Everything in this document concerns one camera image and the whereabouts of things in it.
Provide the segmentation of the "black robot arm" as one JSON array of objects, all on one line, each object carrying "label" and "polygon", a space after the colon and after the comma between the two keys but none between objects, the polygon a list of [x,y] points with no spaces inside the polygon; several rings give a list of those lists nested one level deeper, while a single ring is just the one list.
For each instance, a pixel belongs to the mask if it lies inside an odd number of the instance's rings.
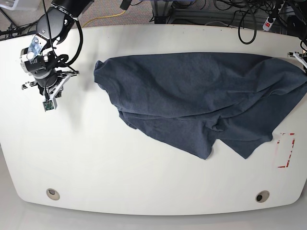
[{"label": "black robot arm", "polygon": [[[69,73],[78,74],[71,66],[79,57],[83,46],[83,32],[79,19],[94,3],[93,0],[54,0],[36,24],[36,34],[28,48],[21,51],[21,66],[35,81],[43,95],[51,87],[67,76],[57,68],[69,68]],[[57,55],[56,45],[67,38],[71,28],[76,25],[79,32],[79,45],[76,54],[70,59],[67,54]]]}]

